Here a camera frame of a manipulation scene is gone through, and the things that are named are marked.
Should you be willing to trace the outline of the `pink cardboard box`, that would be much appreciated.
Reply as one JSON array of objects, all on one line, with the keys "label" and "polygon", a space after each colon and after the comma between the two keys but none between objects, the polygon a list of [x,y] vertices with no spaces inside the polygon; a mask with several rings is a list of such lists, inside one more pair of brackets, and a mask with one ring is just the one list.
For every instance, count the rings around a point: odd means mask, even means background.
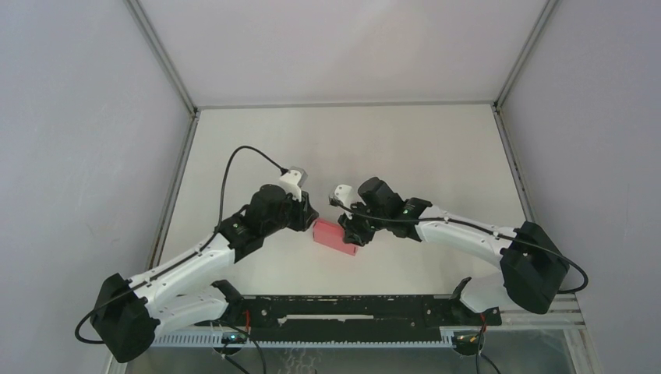
[{"label": "pink cardboard box", "polygon": [[339,224],[317,219],[312,226],[312,230],[315,243],[350,256],[357,254],[358,247],[356,245],[344,242],[344,229]]}]

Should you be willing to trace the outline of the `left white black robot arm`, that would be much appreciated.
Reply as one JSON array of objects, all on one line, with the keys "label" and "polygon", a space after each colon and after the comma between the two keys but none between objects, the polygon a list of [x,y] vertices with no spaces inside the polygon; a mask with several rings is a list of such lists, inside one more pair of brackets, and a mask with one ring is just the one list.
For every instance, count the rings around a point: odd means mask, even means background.
[{"label": "left white black robot arm", "polygon": [[237,323],[244,305],[214,286],[221,271],[260,249],[268,236],[283,229],[306,231],[317,217],[308,192],[263,185],[200,244],[144,273],[106,278],[89,317],[101,344],[126,363],[183,327],[216,319]]}]

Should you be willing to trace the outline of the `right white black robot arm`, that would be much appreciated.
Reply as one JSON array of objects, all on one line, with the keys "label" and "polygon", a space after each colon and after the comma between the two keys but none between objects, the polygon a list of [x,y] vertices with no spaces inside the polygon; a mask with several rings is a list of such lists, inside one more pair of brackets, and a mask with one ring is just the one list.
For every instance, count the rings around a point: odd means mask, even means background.
[{"label": "right white black robot arm", "polygon": [[343,211],[338,223],[347,244],[363,247],[385,230],[397,238],[448,245],[495,267],[496,273],[466,277],[454,289],[451,316],[461,324],[505,305],[547,313],[570,269],[569,260],[538,224],[525,221],[517,228],[484,224],[425,199],[403,199],[378,177],[357,189],[337,185],[329,204]]}]

